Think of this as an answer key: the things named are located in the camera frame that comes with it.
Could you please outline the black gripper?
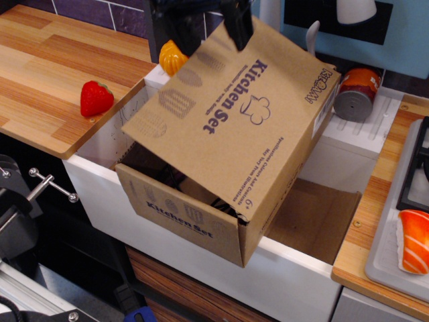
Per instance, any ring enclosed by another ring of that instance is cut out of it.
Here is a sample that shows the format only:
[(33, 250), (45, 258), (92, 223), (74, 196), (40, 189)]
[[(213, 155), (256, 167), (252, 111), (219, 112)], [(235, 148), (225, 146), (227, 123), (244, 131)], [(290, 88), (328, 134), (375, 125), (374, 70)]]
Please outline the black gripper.
[(192, 15), (220, 11), (230, 38), (238, 51), (245, 49), (253, 35), (251, 1), (150, 1), (157, 17), (162, 17), (169, 38), (186, 56), (191, 56), (201, 45)]

